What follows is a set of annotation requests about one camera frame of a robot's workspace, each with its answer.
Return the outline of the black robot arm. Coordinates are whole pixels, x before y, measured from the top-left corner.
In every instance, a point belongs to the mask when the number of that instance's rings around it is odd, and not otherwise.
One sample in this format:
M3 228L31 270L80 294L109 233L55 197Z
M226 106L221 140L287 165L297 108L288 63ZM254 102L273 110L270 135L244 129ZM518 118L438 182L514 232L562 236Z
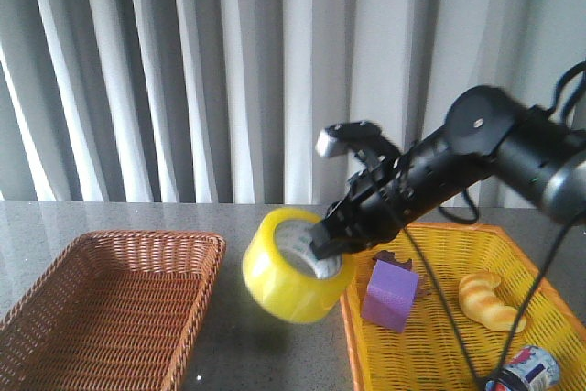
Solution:
M310 230L318 259L359 253L480 180L496 177L551 220L585 220L585 133L527 108L503 90L476 86L450 107L443 125L402 153L368 121L331 125L322 157L348 152L364 164L348 192Z

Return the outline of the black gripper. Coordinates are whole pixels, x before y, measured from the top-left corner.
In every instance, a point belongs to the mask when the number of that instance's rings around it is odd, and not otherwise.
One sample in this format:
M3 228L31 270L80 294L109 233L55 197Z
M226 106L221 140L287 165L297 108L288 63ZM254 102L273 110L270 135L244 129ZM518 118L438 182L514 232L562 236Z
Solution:
M462 191L462 156L442 143L421 143L397 159L361 160L347 194L310 230L317 259L362 252Z

